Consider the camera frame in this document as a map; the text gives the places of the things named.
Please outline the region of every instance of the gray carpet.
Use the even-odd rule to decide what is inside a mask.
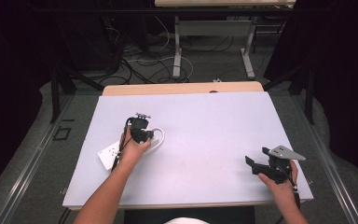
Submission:
[[[189,49],[213,49],[218,46],[225,37],[190,37],[183,41],[184,47]],[[256,73],[256,80],[266,83],[263,78],[264,70],[268,64],[269,56],[274,49],[278,37],[276,35],[261,35],[257,38],[257,49],[255,54],[251,54],[251,60]],[[229,49],[213,52],[191,52],[184,51],[183,57],[188,58],[193,66],[193,73],[190,82],[210,82],[219,77],[223,81],[244,81],[244,67],[241,61],[239,47],[243,47],[243,38],[234,38],[230,44],[228,38],[217,49]],[[133,48],[128,49],[127,54],[132,53]],[[168,49],[155,46],[153,50],[164,54]],[[128,60],[137,59],[138,56],[128,57]],[[158,82],[161,77],[167,77],[169,73],[162,64],[145,66],[151,63],[131,63],[135,70],[141,72],[145,77]],[[187,75],[191,66],[183,61],[183,68]],[[120,68],[115,76],[127,77],[128,70]],[[110,78],[103,82],[104,85],[118,84],[120,79]],[[136,77],[131,78],[131,84],[142,83]],[[43,155],[31,183],[27,186],[21,200],[15,204],[12,217],[7,219],[9,223],[54,223],[58,222],[64,208],[62,200],[64,195],[61,193],[63,188],[68,187],[72,173],[76,166],[77,156],[81,149],[84,137],[87,133],[94,107],[98,100],[98,92],[81,82],[76,82],[79,92],[73,97],[69,109],[57,124],[57,128],[70,128],[66,140],[48,141],[46,153]],[[315,200],[302,204],[301,210],[310,223],[348,223],[342,207],[334,192],[328,176],[326,175],[321,160],[318,157],[316,146],[310,136],[310,131],[302,118],[302,113],[296,107],[296,97],[288,95],[284,83],[270,91],[271,99],[276,106],[282,125],[286,130],[288,138],[293,148],[300,154],[307,157],[306,161],[300,164],[308,179]],[[22,142],[16,155],[13,157],[7,169],[0,178],[0,212],[5,205],[7,196],[14,186],[17,178],[21,175],[23,167],[32,158],[34,152],[39,149],[39,143],[48,129],[48,122],[51,114],[51,102],[49,96],[49,86],[42,90],[44,93],[44,104],[42,105],[39,116],[33,127]],[[328,122],[325,119],[323,108],[316,102],[314,105],[315,128],[328,146]],[[65,132],[58,133],[56,138],[63,137]],[[337,170],[348,188],[353,203],[358,209],[358,169],[351,164],[333,155]],[[279,211],[275,205],[257,206],[255,209],[256,223],[274,223],[279,217]],[[76,212],[72,212],[67,223],[73,221]],[[123,212],[117,215],[115,223],[122,223]]]

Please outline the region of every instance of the white cable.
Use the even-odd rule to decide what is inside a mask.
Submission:
[[[188,64],[190,64],[190,66],[191,66],[191,72],[188,75],[188,77],[186,77],[186,79],[189,79],[191,77],[191,75],[193,75],[193,64],[187,58],[184,58],[184,57],[180,57],[180,58],[185,59],[188,62]]]
[[[168,31],[167,27],[165,27],[164,23],[162,23],[162,21],[158,17],[156,17],[156,19],[159,21],[159,23],[162,25],[162,27],[164,27],[165,32],[167,33],[167,43],[161,47],[162,49],[164,49],[170,43],[170,32]]]
[[[158,144],[157,144],[157,145],[155,145],[154,147],[148,148],[148,149],[146,150],[146,152],[144,153],[144,155],[147,155],[147,154],[150,154],[150,153],[156,151],[156,149],[157,149],[159,146],[161,146],[162,142],[164,142],[165,133],[162,131],[162,129],[160,129],[160,128],[154,128],[154,129],[152,129],[152,131],[153,131],[153,132],[155,132],[155,131],[161,132],[161,139],[158,139]]]

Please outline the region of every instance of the left hand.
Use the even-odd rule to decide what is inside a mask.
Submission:
[[[135,165],[151,146],[150,138],[146,142],[139,144],[131,137],[130,125],[127,126],[126,139],[124,139],[124,148],[121,152],[120,163],[129,163]]]

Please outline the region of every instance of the wooden table edge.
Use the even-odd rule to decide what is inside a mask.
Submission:
[[[257,81],[107,86],[102,96],[264,91]]]

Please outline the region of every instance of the desk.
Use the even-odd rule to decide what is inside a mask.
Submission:
[[[155,4],[157,7],[253,7],[293,5],[295,2],[296,0],[156,0]],[[247,77],[255,79],[255,72],[249,59],[249,50],[255,34],[256,20],[257,17],[252,17],[251,21],[179,21],[179,17],[176,16],[175,59],[172,77],[180,76],[181,35],[246,35],[245,48],[241,49],[241,57]]]
[[[262,147],[291,146],[269,94],[262,90],[258,82],[106,87],[63,206],[80,209],[107,178],[110,172],[97,153],[117,141],[125,120],[136,112],[150,115],[149,127],[161,128],[166,137],[133,170],[120,209],[272,203],[245,156],[267,164]],[[311,200],[297,166],[301,200]]]

